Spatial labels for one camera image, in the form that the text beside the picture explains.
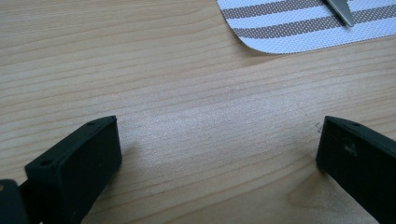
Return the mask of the grey striped placemat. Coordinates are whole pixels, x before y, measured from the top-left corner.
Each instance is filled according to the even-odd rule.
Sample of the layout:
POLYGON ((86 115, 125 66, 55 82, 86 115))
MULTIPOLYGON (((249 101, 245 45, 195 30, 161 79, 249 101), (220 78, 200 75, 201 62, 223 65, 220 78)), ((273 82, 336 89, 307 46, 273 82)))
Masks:
POLYGON ((248 47, 284 54, 396 35, 396 0, 346 0, 348 26, 327 0, 217 0, 220 12, 248 47))

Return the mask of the black-handled knife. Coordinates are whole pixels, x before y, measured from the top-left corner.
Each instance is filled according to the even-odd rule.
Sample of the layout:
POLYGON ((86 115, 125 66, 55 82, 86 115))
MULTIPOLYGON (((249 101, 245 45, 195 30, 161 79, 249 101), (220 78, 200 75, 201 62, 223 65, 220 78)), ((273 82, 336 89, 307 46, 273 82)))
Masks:
POLYGON ((352 12, 349 8, 347 0, 322 0, 324 5, 329 8, 336 19, 340 21, 341 24, 348 27, 353 27, 355 22, 353 20, 352 12))

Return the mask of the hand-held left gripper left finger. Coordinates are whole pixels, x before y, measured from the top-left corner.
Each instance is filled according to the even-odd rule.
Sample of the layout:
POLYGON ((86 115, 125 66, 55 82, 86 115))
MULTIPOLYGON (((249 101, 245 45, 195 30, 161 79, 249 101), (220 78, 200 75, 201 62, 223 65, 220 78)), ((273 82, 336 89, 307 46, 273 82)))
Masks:
POLYGON ((92 120, 25 166, 32 224, 80 224, 122 161, 117 118, 92 120))

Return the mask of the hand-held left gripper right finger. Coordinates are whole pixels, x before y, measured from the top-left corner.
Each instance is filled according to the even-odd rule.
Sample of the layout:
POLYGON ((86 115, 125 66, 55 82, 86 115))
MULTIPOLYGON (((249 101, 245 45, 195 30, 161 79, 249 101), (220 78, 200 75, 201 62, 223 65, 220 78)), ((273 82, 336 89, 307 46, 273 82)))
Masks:
POLYGON ((380 224, 396 224, 396 141, 327 116, 316 162, 380 224))

